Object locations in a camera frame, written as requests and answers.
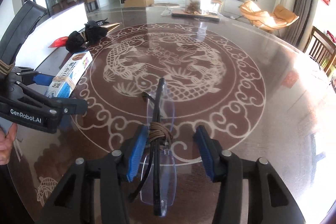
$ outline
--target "metal screw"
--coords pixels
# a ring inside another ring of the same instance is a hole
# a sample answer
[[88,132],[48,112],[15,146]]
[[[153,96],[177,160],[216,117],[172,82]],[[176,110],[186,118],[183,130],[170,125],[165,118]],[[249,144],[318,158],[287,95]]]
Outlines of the metal screw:
[[260,159],[259,159],[259,162],[260,162],[261,164],[267,164],[267,163],[268,163],[268,160],[267,160],[266,158],[260,158]]
[[222,155],[224,157],[230,157],[232,155],[232,152],[230,150],[223,150]]
[[120,155],[121,155],[121,151],[120,150],[116,149],[116,150],[112,151],[112,156],[118,157]]
[[78,158],[76,159],[76,164],[82,164],[84,162],[84,159],[83,158]]

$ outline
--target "wooden tray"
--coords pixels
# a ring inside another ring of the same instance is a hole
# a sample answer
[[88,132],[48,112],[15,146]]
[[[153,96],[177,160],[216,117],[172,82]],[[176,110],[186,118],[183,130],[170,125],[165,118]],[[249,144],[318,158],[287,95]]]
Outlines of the wooden tray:
[[219,16],[217,15],[193,15],[193,14],[186,13],[184,10],[181,10],[181,9],[173,10],[171,12],[171,15],[173,17],[199,18],[203,20],[211,20],[211,21],[219,22]]

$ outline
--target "round table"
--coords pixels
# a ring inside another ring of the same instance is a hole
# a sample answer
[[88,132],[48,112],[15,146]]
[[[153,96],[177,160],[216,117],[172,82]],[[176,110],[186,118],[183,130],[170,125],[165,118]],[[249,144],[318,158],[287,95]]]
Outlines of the round table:
[[[163,10],[88,14],[89,20],[122,25],[89,49],[93,62],[72,94],[88,101],[87,114],[64,117],[54,135],[20,126],[14,143],[8,167],[32,218],[39,218],[76,158],[101,158],[147,123],[141,92],[154,91],[164,77],[175,105],[176,196],[164,218],[139,198],[126,202],[131,223],[212,222],[220,184],[206,176],[192,140],[200,124],[240,158],[267,158],[307,223],[320,223],[336,199],[336,95],[325,73],[306,54],[248,24],[172,18]],[[37,70],[55,75],[69,57],[59,48]],[[124,184],[125,194],[138,182]],[[243,188],[242,220],[248,212],[245,182]]]

